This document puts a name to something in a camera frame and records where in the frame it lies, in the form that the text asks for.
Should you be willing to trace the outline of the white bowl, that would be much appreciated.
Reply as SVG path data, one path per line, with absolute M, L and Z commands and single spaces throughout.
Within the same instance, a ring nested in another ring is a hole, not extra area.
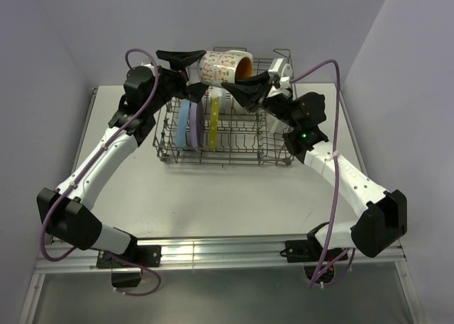
M 225 113 L 227 110 L 226 90 L 219 87 L 213 87 L 210 92 L 211 100 L 218 99 L 219 113 Z
M 246 110 L 234 98 L 231 98 L 231 111 L 235 114 L 246 114 Z

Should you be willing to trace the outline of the floral mug orange inside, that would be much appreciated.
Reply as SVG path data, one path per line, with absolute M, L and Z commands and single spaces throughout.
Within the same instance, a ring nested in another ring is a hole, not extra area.
M 208 51 L 197 63 L 197 75 L 203 84 L 222 87 L 225 83 L 235 84 L 253 74 L 253 55 L 246 51 Z

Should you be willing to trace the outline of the blue plastic plate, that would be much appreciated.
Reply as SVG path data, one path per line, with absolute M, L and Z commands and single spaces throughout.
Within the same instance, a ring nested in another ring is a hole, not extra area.
M 186 133 L 187 133 L 187 122 L 190 112 L 191 102 L 189 100 L 183 100 L 181 102 L 179 115 L 177 119 L 177 133 L 175 145 L 179 152 L 184 149 L 186 144 Z

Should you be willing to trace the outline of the lilac plastic plate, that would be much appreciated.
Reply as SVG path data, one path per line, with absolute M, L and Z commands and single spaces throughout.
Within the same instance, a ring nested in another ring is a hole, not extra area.
M 191 103 L 189 113 L 189 136 L 193 148 L 203 147 L 204 108 L 203 103 Z

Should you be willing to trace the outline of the cream white mug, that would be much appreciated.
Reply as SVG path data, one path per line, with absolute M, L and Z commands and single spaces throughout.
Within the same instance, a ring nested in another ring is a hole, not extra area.
M 276 135 L 282 134 L 282 131 L 285 129 L 285 124 L 279 120 L 273 120 L 267 122 L 267 133 L 273 138 Z

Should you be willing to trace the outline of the green polka-dot plate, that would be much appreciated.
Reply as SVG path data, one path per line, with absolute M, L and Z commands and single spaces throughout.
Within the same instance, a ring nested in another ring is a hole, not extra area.
M 218 116 L 219 116 L 220 98 L 215 97 L 211 99 L 211 113 L 209 123 L 209 136 L 208 146 L 210 151 L 216 150 L 217 145 L 217 129 L 218 129 Z

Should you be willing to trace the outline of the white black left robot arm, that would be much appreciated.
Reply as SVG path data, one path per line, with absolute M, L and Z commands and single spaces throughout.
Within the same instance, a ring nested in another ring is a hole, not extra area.
M 104 225 L 92 212 L 100 192 L 122 162 L 138 149 L 156 124 L 155 113 L 172 98 L 200 101 L 207 85 L 190 84 L 187 69 L 205 51 L 169 52 L 150 55 L 150 65 L 129 66 L 118 110 L 101 140 L 81 165 L 55 189 L 44 188 L 37 196 L 42 221 L 40 251 L 45 236 L 70 244 L 73 250 L 98 250 L 112 255 L 122 267 L 138 261 L 138 239 L 118 228 Z

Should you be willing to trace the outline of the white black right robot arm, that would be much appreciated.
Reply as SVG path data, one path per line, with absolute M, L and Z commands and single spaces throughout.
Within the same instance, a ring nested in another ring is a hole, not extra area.
M 325 223 L 307 235 L 307 252 L 321 260 L 332 249 L 355 248 L 369 258 L 378 256 L 407 232 L 407 198 L 390 192 L 364 175 L 337 152 L 319 128 L 326 120 L 325 96 L 314 91 L 297 98 L 269 74 L 223 83 L 222 87 L 247 111 L 262 109 L 289 126 L 283 139 L 295 159 L 312 168 L 352 207 L 358 220 Z

